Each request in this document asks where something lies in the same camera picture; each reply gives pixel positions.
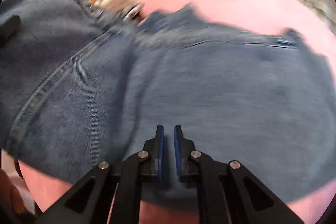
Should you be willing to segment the blue denim jacket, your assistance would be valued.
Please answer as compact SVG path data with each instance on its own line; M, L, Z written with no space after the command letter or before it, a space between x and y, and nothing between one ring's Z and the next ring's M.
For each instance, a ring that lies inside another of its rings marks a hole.
M324 57L288 29L259 35L192 8L136 25L86 0L4 0L1 147L76 183L165 128L162 184L147 202L197 208L179 183L173 128L214 160L238 160L284 202L335 179L335 91Z

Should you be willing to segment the black white patterned folded garment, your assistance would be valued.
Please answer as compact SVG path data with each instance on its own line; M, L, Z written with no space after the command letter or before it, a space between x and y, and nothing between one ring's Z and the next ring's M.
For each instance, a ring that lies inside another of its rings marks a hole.
M122 18L123 21L126 22L135 22L139 24L143 20L143 16L141 15L141 10L144 7L144 3L142 2L132 2L123 8L118 14Z

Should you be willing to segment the pink bed blanket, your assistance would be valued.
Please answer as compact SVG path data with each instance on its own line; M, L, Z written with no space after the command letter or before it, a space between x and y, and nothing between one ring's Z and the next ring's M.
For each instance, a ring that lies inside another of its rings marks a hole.
M134 152L157 124L181 124L216 160L239 160L305 223L335 195L335 38L296 0L138 0L192 43L149 49L124 95Z

